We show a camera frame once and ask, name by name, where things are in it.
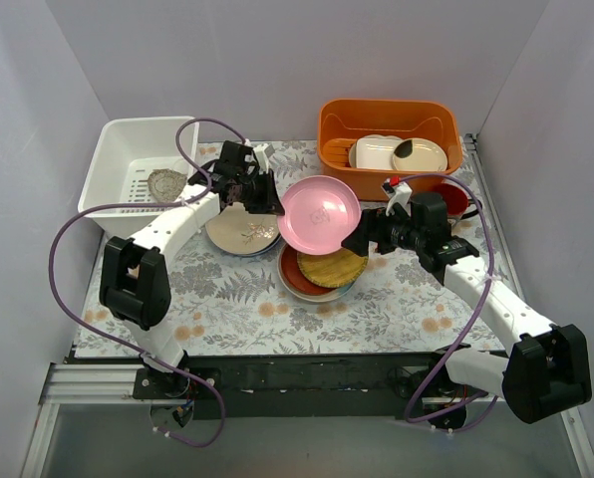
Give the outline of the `woven bamboo pattern plate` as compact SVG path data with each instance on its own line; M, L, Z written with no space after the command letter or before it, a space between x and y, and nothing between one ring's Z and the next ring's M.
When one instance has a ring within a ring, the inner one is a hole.
M342 248L326 255L297 253L297 264L303 276L325 288L341 288L355 282L365 271L369 259Z

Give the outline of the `pink round plate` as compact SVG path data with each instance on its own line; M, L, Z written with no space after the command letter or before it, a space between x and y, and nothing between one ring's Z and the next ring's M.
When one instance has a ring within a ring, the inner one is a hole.
M361 205L341 180L314 175L297 181L281 198L285 214L277 224L284 241L297 252L322 256L342 248L358 226Z

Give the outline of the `speckled glass oval dish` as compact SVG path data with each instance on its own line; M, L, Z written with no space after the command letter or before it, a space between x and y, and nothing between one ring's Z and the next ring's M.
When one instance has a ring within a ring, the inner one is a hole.
M164 168L154 169L147 179L148 191L157 203L173 203L181 195L186 186L184 174Z

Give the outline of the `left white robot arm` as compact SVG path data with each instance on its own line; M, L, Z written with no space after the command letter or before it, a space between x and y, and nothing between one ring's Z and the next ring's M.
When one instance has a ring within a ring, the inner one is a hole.
M225 141L219 158L201 166L161 213L129 238L105 245L100 303L130 330L155 385L170 398L183 396L190 375L180 367L185 352L166 314L171 303L168 268L183 245L226 207L238 202L251 214L281 216L284 208L270 164L274 148Z

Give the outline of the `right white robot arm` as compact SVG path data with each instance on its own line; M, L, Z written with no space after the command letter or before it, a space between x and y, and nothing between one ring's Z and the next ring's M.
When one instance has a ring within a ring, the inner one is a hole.
M434 192L412 197L408 207L393 198L386 208L362 213L343 240L358 256L375 243L381 254L414 252L422 268L472 308L505 348L501 358L461 345L449 347L422 385L440 395L463 385L503 399L525 423L584 404L592 397L585 335L574 325L558 326L492 277L490 260L452 234L447 207Z

